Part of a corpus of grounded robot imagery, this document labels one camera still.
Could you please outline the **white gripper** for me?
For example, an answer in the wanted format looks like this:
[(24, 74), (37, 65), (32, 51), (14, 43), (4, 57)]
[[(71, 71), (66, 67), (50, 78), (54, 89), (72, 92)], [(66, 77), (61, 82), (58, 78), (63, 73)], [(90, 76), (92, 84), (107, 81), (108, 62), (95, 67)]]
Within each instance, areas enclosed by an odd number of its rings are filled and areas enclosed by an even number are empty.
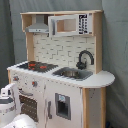
[(19, 90), (15, 83), (11, 83), (6, 85), (4, 88), (1, 89), (1, 96), (2, 97), (9, 97), (11, 96), (15, 102), (16, 109), (20, 110), (20, 100), (19, 100)]

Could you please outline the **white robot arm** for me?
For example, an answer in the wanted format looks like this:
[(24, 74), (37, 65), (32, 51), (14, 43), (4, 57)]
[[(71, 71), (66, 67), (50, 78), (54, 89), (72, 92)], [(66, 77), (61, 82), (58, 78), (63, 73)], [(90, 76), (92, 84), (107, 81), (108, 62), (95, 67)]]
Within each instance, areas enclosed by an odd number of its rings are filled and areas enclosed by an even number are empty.
[(21, 113), (15, 83), (8, 84), (0, 90), (0, 128), (37, 128), (32, 118)]

